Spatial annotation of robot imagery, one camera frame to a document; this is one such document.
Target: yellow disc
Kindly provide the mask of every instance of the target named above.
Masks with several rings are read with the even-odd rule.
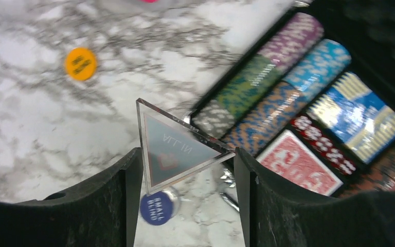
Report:
[[[64,61],[67,74],[78,81],[84,81],[92,77],[96,67],[95,55],[91,50],[83,47],[73,49]]]

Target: white marble countertop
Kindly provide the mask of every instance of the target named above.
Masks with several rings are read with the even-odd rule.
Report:
[[[138,97],[181,117],[291,3],[132,1],[0,0],[0,201],[41,200],[139,146]],[[85,82],[63,70],[78,46],[98,57]],[[244,246],[211,173],[175,186],[182,207],[165,225],[139,219],[135,246]]]

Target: poker chip case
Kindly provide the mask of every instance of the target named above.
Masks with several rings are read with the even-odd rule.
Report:
[[[305,6],[289,9],[219,79],[190,123],[259,162],[293,138],[342,184],[327,195],[372,171],[395,190],[395,164],[384,167],[395,161],[395,1]],[[232,160],[224,165],[234,172]]]

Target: small round blue button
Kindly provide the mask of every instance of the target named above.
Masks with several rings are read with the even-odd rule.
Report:
[[[162,225],[169,221],[173,208],[173,202],[162,191],[150,196],[144,195],[140,200],[141,216],[151,225]]]

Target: triangular acrylic plaque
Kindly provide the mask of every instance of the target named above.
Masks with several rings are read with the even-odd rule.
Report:
[[[136,102],[148,195],[235,156],[216,138],[143,99]]]

